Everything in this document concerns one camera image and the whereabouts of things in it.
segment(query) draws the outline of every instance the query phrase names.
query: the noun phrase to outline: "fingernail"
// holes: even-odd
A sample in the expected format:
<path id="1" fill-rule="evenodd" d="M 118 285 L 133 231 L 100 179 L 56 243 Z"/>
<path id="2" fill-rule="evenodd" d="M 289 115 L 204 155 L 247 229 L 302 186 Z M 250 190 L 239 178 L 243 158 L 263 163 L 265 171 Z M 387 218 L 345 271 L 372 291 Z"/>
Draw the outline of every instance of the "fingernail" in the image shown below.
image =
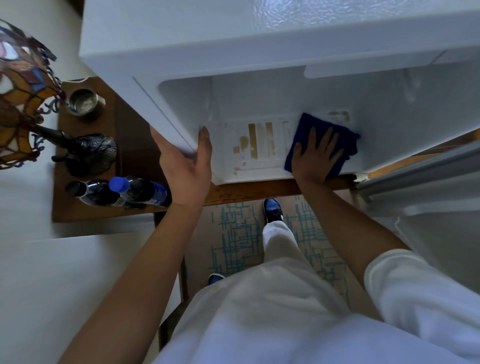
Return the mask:
<path id="1" fill-rule="evenodd" d="M 200 129 L 200 132 L 202 133 L 202 136 L 204 138 L 210 139 L 210 133 L 205 125 L 202 126 L 202 128 Z"/>

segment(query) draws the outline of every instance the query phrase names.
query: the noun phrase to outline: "stained glass lamp shade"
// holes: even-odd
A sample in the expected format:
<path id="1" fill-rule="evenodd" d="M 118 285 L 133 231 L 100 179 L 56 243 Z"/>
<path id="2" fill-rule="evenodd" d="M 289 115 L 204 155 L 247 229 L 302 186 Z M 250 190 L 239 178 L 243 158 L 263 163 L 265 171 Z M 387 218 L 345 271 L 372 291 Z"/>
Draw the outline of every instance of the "stained glass lamp shade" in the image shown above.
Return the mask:
<path id="1" fill-rule="evenodd" d="M 43 149 L 31 130 L 64 99 L 49 67 L 55 59 L 35 38 L 0 20 L 0 169 L 35 161 Z"/>

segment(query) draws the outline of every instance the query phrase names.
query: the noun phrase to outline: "black bottle cap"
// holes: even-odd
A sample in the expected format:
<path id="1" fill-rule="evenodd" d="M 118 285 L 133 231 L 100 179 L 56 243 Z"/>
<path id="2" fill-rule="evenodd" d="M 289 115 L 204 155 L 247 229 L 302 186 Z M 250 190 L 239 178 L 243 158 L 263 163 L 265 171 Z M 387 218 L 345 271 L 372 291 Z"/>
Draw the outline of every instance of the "black bottle cap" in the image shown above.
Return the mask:
<path id="1" fill-rule="evenodd" d="M 85 182 L 72 181 L 65 186 L 65 191 L 73 197 L 82 197 L 87 193 L 88 187 Z"/>

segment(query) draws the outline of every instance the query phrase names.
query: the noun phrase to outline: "freezer compartment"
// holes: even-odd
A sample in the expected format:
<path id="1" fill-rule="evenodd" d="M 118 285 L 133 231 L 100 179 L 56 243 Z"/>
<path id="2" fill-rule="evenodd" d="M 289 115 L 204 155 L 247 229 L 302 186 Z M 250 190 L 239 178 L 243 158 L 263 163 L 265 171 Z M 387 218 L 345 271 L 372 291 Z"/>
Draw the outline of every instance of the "freezer compartment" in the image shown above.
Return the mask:
<path id="1" fill-rule="evenodd" d="M 369 172 L 478 128 L 479 68 L 307 78 L 305 66 L 288 67 L 167 80 L 152 100 L 189 144 L 209 128 L 217 183 L 290 178 L 283 165 L 303 112 L 359 133 L 342 173 Z"/>

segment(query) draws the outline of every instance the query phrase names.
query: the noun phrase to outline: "white sleeve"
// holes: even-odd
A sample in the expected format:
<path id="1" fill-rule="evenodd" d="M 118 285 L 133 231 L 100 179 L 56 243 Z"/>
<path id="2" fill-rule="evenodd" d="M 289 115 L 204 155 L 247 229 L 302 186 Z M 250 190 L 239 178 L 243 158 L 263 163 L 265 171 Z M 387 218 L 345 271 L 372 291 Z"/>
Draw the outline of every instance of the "white sleeve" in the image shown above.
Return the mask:
<path id="1" fill-rule="evenodd" d="M 480 296 L 404 249 L 365 271 L 365 288 L 384 321 L 480 363 Z"/>

